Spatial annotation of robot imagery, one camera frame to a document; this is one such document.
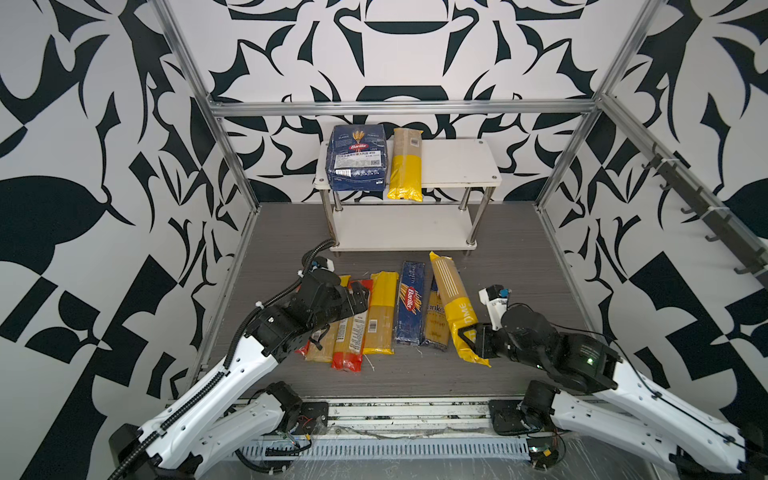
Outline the blue Barilla spaghetti box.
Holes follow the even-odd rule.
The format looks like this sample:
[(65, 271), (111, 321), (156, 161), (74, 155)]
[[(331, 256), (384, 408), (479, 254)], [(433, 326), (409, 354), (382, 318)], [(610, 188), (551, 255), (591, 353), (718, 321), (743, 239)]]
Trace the blue Barilla spaghetti box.
[(395, 340), (406, 345), (424, 341), (424, 295), (426, 265), (405, 261), (397, 291)]

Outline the red clear spaghetti bag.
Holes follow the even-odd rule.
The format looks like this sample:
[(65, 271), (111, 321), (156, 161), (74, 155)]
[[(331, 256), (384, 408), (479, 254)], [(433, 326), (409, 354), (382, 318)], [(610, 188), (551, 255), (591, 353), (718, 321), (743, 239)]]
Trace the red clear spaghetti bag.
[(368, 311), (341, 320), (334, 342), (331, 367), (339, 371), (360, 372)]

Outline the white two-tier shelf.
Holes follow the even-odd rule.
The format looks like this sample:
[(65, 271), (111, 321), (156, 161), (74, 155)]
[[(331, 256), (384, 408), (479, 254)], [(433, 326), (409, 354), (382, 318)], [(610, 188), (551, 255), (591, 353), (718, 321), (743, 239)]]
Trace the white two-tier shelf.
[(480, 220), (502, 174), (481, 139), (422, 144), (424, 200), (346, 196), (331, 190), (327, 143), (318, 153), (313, 187), (319, 192), (335, 252), (467, 251), (476, 248)]

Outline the wall hook rail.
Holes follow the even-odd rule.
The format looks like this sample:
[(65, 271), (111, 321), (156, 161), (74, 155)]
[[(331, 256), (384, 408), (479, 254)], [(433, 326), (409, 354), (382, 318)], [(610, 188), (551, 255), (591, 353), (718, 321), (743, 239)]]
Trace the wall hook rail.
[(667, 155), (656, 142), (644, 170), (653, 170), (663, 180), (663, 191), (675, 192), (685, 203), (683, 215), (702, 221), (710, 230), (705, 239), (722, 243), (741, 263), (737, 275), (750, 275), (767, 289), (767, 245), (690, 169), (674, 156)]

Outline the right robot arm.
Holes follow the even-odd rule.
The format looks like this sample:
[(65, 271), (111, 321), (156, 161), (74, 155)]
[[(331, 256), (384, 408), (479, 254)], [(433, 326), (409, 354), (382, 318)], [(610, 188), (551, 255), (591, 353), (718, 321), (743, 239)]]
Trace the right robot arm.
[(523, 304), (494, 300), (492, 320), (457, 336), (483, 360), (506, 358), (544, 372), (513, 407), (491, 409), (494, 431), (591, 436), (682, 479), (764, 479), (767, 445), (754, 426), (719, 420), (666, 391), (608, 345), (559, 331)]

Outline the yellow Pastatime spaghetti bag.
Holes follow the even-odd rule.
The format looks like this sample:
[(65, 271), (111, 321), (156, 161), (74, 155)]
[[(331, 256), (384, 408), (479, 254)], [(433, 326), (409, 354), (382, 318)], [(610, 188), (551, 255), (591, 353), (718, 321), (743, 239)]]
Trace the yellow Pastatime spaghetti bag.
[(478, 318), (455, 262), (451, 257), (441, 256), (434, 251), (429, 253), (429, 258), (458, 356), (468, 363), (489, 367), (489, 361), (478, 356), (470, 345), (459, 336), (461, 329), (477, 325)]

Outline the blue De Cecco spaghetti bag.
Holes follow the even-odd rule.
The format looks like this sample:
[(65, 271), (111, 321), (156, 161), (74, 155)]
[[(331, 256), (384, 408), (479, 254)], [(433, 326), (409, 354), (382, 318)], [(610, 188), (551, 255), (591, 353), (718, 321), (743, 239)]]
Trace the blue De Cecco spaghetti bag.
[(423, 345), (446, 351), (450, 344), (450, 328), (448, 326), (439, 289), (435, 278), (432, 278), (427, 310), (424, 317)]

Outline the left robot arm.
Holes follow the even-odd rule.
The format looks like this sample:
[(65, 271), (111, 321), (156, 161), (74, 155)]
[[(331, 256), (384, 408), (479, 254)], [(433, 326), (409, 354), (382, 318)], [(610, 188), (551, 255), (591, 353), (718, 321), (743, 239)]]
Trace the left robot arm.
[(344, 285), (322, 241), (302, 258), (298, 278), (258, 303), (240, 323), (225, 357), (179, 399), (140, 426), (125, 424), (110, 438), (113, 479), (198, 479), (249, 441), (289, 437), (303, 402), (285, 382), (274, 382), (242, 406), (240, 397), (275, 370), (315, 333), (367, 311), (369, 292)]

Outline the blue Barilla multipack bag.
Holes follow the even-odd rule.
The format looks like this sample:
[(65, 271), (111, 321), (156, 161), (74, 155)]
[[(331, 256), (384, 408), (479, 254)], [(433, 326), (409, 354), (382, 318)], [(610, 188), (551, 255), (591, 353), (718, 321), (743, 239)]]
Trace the blue Barilla multipack bag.
[(332, 191), (383, 191), (389, 156), (380, 124), (337, 125), (328, 142), (325, 171)]

